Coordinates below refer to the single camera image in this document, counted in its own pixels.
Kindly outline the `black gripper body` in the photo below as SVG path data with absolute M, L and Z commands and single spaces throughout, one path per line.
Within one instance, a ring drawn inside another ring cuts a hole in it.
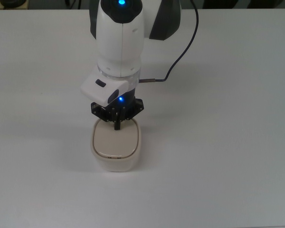
M 114 91 L 108 98 L 108 108 L 123 108 L 129 106 L 135 99 L 135 89 L 121 94 L 119 90 Z

